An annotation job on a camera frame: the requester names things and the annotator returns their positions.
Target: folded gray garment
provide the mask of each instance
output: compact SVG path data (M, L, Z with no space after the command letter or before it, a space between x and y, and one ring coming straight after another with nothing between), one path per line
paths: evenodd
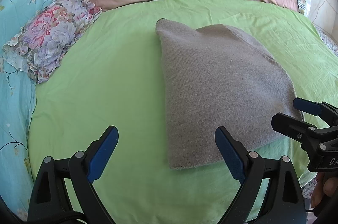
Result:
M251 150L281 137L270 124L276 113L304 119L292 106L296 95L286 71L243 30L225 25L194 30L161 19L156 32L171 168L222 160L214 139L219 126Z

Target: blue gripper pad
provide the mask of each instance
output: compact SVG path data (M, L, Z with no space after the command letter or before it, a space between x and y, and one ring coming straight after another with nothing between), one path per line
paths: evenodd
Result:
M232 177L242 185L245 180L244 163L220 128L215 131L215 141Z
M293 100L293 107L314 116L318 116L322 113L322 109L319 104L301 98Z
M103 141L92 160L89 162L89 171L87 179L90 183L101 177L105 166L107 165L113 150L115 149L119 140L119 133L117 128L113 128L106 139Z

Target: finger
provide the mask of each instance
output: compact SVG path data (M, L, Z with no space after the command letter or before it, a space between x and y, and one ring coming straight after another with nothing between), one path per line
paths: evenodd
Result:
M311 208L314 208L315 206L317 206L321 202L323 196L324 196L323 183L317 182L315 189L313 190L311 200L310 200Z
M338 177L328 179L324 184L324 193L332 197L338 187Z
M316 175L316 181L317 182L322 182L324 179L324 173L317 173Z

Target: green fabric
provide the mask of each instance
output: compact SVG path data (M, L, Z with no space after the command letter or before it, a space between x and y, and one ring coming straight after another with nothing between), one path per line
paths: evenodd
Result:
M286 69L299 97L338 104L338 59L298 13L247 0L127 5L103 13L49 81L37 85L28 139L32 173L37 175L45 156L70 157L115 125L119 143L94 188L116 223L217 223L239 188L225 163L183 170L168 166L161 43L155 33L160 18L192 28L239 27ZM305 119L323 127L316 117ZM306 153L293 140L283 138L257 151L275 159L288 155L302 186L314 177L307 171ZM73 192L70 197L79 209Z

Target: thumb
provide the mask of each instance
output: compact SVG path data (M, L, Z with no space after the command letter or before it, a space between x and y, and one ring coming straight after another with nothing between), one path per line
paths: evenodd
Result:
M329 178L324 184L324 193L332 197L338 187L338 177Z

